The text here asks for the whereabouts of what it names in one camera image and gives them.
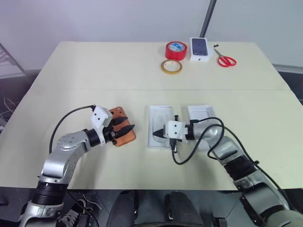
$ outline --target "orange phone case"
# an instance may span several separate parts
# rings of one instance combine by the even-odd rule
[[[117,118],[117,117],[127,117],[126,114],[125,114],[125,112],[124,112],[124,110],[123,110],[123,108],[120,107],[120,106],[116,107],[114,109],[111,109],[109,111],[112,113],[113,119]],[[114,131],[119,131],[121,128],[123,128],[123,127],[125,127],[127,125],[130,125],[130,123],[129,123],[128,120],[122,122],[119,125],[114,126]],[[124,136],[116,139],[116,141],[117,141],[116,147],[120,147],[120,146],[122,146],[122,145],[124,145],[126,143],[129,143],[129,142],[131,142],[131,141],[133,141],[135,139],[136,139],[136,135],[135,135],[134,131],[131,130],[126,135],[124,135]]]

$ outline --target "black cable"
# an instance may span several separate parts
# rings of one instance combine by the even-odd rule
[[[191,159],[191,157],[192,157],[192,156],[194,155],[194,153],[196,152],[196,150],[197,150],[197,148],[198,148],[198,146],[199,146],[201,140],[203,139],[204,135],[207,133],[207,131],[208,131],[210,128],[215,127],[215,126],[222,126],[222,132],[221,132],[220,138],[218,139],[218,141],[216,142],[216,144],[215,144],[215,145],[208,151],[208,153],[207,153],[207,156],[209,156],[210,158],[216,160],[216,158],[211,157],[209,154],[210,154],[210,152],[211,152],[213,149],[215,149],[215,148],[219,145],[219,143],[221,142],[221,140],[222,140],[222,138],[223,138],[223,135],[224,135],[224,124],[223,124],[223,121],[222,121],[220,118],[217,118],[217,117],[208,117],[208,118],[199,120],[199,122],[207,121],[207,120],[210,120],[210,119],[216,119],[216,120],[218,120],[221,124],[212,124],[212,125],[208,126],[208,127],[203,131],[203,133],[201,134],[199,140],[197,141],[197,143],[196,143],[196,145],[195,145],[193,151],[190,153],[190,155],[187,157],[187,159],[185,159],[183,162],[178,162],[178,161],[176,160],[175,153],[174,153],[174,151],[172,150],[172,159],[174,160],[174,162],[175,162],[177,165],[183,165],[183,164],[185,164],[186,162],[188,162],[188,161]]]
[[[49,154],[52,152],[52,148],[53,148],[53,138],[55,137],[55,133],[57,132],[60,124],[63,122],[63,120],[70,114],[72,114],[73,112],[76,112],[78,110],[83,110],[83,109],[88,109],[91,108],[93,111],[95,109],[95,105],[87,105],[87,106],[83,106],[83,107],[79,107],[77,109],[74,109],[72,111],[69,111],[63,118],[61,118],[61,120],[57,123],[55,129],[53,130],[52,136],[51,136],[51,140],[49,141]]]
[[[278,191],[284,196],[285,200],[287,201],[289,208],[291,210],[295,210],[292,203],[290,202],[288,196],[286,195],[286,193],[280,188],[280,186],[277,184],[277,182],[275,182],[275,180],[268,175],[261,167],[258,166],[258,161],[253,161],[252,158],[249,156],[249,154],[247,153],[245,147],[243,146],[243,144],[241,143],[240,139],[236,136],[235,133],[233,133],[229,128],[225,127],[225,129],[237,140],[237,142],[239,143],[241,149],[243,150],[243,152],[245,153],[245,155],[247,156],[247,158],[250,160],[250,162],[255,163],[256,167],[276,186],[276,188],[278,189]]]
[[[90,216],[96,221],[97,226],[100,227],[99,222],[98,222],[98,220],[96,219],[96,217],[95,217],[92,213],[90,213],[85,207],[83,207],[83,206],[75,199],[75,197],[73,197],[73,196],[71,195],[71,193],[70,193],[68,190],[67,190],[67,194],[72,198],[72,200],[74,200],[74,201],[76,202],[76,204],[77,204],[79,207],[81,207],[81,209],[85,210],[85,212],[86,212],[88,215],[90,215]]]

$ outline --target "yellow tape roll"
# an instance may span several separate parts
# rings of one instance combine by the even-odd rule
[[[182,64],[179,61],[169,59],[169,60],[165,60],[164,62],[162,62],[161,69],[163,72],[165,72],[167,74],[177,74],[177,73],[181,72]]]

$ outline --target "scissors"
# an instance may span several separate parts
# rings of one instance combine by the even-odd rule
[[[227,68],[230,66],[235,66],[237,64],[237,61],[234,58],[224,56],[220,54],[220,52],[218,52],[216,49],[214,49],[214,51],[216,51],[216,53],[219,55],[217,62],[220,66]]]

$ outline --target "tape roll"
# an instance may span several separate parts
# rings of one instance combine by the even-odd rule
[[[167,74],[177,74],[182,70],[182,64],[179,61],[168,59],[162,62],[161,69]]]
[[[183,60],[185,58],[187,46],[185,43],[173,41],[166,44],[165,57],[173,60]]]

